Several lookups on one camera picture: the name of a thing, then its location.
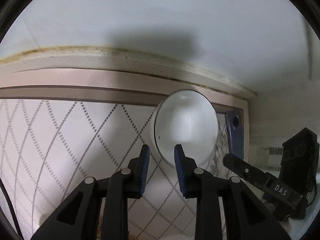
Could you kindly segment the white ceramic bowl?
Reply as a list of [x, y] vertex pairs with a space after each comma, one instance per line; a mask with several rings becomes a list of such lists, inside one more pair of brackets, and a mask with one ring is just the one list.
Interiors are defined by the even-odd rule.
[[150, 123], [150, 138], [155, 150], [175, 167], [174, 148], [182, 145], [186, 156], [197, 165], [212, 155], [219, 133], [217, 113], [200, 92], [190, 89], [171, 93], [157, 106]]

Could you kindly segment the pink-framed patterned cabinet door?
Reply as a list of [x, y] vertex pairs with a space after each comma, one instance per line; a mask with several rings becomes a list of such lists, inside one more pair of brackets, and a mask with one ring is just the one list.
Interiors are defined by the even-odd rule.
[[1, 78], [1, 179], [23, 237], [87, 176], [106, 178], [151, 145], [156, 106], [192, 89], [214, 105], [220, 134], [213, 163], [227, 151], [225, 112], [245, 100], [187, 83], [103, 70], [43, 69]]

